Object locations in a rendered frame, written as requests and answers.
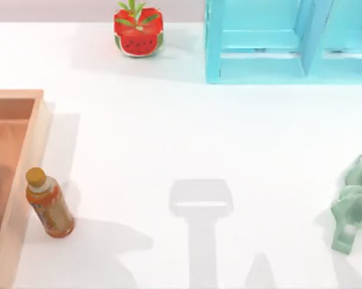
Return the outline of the watermelon-pattern plant pot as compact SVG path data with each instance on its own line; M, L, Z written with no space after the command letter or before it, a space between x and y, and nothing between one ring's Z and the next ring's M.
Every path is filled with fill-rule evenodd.
M129 57L150 57L164 42L162 13L145 2L127 0L119 2L114 13L114 40Z

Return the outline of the orange bottle with yellow cap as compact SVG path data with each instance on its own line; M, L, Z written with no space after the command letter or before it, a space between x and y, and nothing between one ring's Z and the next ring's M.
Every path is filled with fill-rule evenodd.
M39 217L45 232L53 238L68 236L75 227L57 180L43 169L32 167L26 172L26 198Z

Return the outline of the salmon-coloured shallow box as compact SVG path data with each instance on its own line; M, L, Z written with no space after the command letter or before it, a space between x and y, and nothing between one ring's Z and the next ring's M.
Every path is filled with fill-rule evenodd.
M38 165L50 113L42 90L0 90L0 289L12 289L29 205L25 172Z

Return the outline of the light blue rack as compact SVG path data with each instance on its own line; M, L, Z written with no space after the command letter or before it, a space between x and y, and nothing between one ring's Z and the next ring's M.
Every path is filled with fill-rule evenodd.
M362 0L205 0L210 84L362 84Z

